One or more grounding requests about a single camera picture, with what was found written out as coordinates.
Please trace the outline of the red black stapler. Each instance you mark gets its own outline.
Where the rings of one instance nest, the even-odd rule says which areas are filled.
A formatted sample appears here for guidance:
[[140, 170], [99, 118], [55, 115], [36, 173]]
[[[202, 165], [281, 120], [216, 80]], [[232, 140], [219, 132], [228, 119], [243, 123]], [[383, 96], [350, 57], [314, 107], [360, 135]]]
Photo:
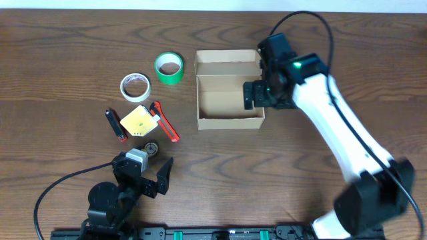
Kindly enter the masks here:
[[116, 137], [121, 142], [126, 141], [127, 135], [125, 134], [125, 131], [123, 130], [122, 126], [120, 125], [119, 119], [117, 118], [115, 111], [113, 109], [109, 108], [105, 111], [105, 116], [106, 116], [107, 120], [109, 121], [109, 124], [111, 125], [111, 128], [113, 129], [113, 132], [115, 133]]

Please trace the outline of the yellow sticky note pad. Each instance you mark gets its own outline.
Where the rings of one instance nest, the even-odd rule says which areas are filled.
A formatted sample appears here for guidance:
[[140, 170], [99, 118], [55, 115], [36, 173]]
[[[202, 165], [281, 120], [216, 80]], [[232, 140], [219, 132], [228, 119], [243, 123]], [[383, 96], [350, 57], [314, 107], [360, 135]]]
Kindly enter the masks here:
[[158, 126], [160, 118], [152, 115], [146, 107], [139, 105], [126, 115], [120, 124], [134, 137], [143, 137]]

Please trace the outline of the cardboard box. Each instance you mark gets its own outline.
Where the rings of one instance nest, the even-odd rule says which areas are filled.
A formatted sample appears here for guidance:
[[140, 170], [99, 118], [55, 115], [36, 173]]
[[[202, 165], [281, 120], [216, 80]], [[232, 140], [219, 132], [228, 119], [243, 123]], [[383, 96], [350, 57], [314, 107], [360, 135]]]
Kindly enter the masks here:
[[199, 130], [259, 129], [263, 108], [244, 109], [245, 82], [261, 77], [260, 56], [253, 49], [198, 50], [194, 67]]

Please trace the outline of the red utility knife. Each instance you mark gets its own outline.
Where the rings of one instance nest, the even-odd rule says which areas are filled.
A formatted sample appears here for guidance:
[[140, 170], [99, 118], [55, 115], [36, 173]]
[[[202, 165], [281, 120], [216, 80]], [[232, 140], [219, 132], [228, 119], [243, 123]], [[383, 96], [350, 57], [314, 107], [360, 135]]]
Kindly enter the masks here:
[[161, 103], [159, 101], [154, 101], [149, 107], [149, 112], [153, 116], [154, 120], [163, 129], [165, 134], [169, 137], [171, 142], [177, 143], [180, 140], [180, 136], [177, 134], [176, 130], [163, 114]]

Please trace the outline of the white tape roll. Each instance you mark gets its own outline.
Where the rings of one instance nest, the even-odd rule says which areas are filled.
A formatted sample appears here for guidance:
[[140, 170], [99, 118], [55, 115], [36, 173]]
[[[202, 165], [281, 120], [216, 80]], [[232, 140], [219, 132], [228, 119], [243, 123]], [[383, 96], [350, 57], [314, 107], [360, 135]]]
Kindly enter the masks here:
[[[141, 95], [130, 95], [126, 91], [127, 85], [132, 81], [143, 81], [146, 84], [146, 90]], [[145, 101], [149, 95], [151, 94], [151, 83], [149, 82], [149, 78], [141, 73], [131, 73], [129, 75], [126, 75], [120, 83], [120, 91], [123, 97], [133, 103], [139, 103], [142, 101]]]

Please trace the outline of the green tape roll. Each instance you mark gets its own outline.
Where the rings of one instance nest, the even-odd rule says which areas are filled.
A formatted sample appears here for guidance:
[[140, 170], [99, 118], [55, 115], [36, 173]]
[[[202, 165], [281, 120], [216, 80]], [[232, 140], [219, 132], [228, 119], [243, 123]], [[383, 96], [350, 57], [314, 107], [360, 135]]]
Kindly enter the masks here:
[[[166, 63], [174, 63], [179, 69], [174, 74], [165, 74], [160, 71], [161, 67]], [[175, 85], [183, 79], [184, 64], [183, 59], [176, 53], [165, 52], [158, 55], [154, 61], [155, 72], [162, 83], [167, 85]]]

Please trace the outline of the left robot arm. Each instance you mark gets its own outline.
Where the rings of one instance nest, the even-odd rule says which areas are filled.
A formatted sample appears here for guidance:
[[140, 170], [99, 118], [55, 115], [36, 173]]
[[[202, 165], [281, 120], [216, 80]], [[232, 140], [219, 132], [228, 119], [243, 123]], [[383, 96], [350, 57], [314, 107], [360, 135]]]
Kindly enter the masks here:
[[153, 181], [141, 176], [142, 163], [120, 153], [111, 162], [117, 184], [102, 182], [88, 195], [88, 219], [81, 225], [80, 239], [139, 239], [137, 227], [127, 222], [142, 195], [155, 198], [169, 189], [173, 158], [166, 161]]

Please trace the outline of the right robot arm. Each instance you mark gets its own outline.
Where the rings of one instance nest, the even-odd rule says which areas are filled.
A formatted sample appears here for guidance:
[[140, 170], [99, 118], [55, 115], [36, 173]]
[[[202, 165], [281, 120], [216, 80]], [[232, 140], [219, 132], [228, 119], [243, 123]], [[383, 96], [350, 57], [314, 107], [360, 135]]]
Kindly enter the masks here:
[[334, 154], [347, 187], [311, 224], [318, 239], [351, 239], [406, 212], [414, 168], [367, 132], [315, 54], [297, 55], [282, 33], [258, 44], [262, 78], [243, 84], [244, 108], [300, 109]]

